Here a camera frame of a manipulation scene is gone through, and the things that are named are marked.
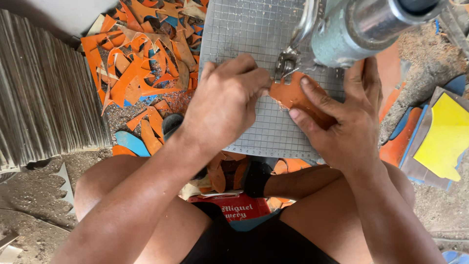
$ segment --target black shorts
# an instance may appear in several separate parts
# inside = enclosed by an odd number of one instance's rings
[[[202,234],[182,261],[189,263],[314,263],[338,264],[295,229],[279,220],[280,214],[247,232],[233,229],[220,207],[192,203],[207,214],[212,226]]]

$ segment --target black sock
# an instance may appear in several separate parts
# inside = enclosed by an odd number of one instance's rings
[[[262,162],[252,161],[242,178],[241,186],[251,198],[263,198],[265,184],[271,176],[272,168]]]

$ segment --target fingernail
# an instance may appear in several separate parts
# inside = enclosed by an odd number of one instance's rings
[[[303,77],[303,78],[301,78],[301,84],[302,85],[308,85],[308,84],[310,84],[310,81],[308,80],[308,78]]]
[[[298,111],[298,109],[290,109],[289,113],[292,119],[295,119],[300,115],[300,111]]]

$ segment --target stack of boards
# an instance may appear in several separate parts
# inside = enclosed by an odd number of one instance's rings
[[[111,146],[83,56],[0,10],[0,173],[29,162]]]

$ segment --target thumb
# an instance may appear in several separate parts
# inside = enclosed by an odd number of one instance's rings
[[[306,134],[313,148],[316,150],[320,148],[319,145],[322,145],[326,140],[327,132],[301,109],[292,108],[289,114],[295,124]]]

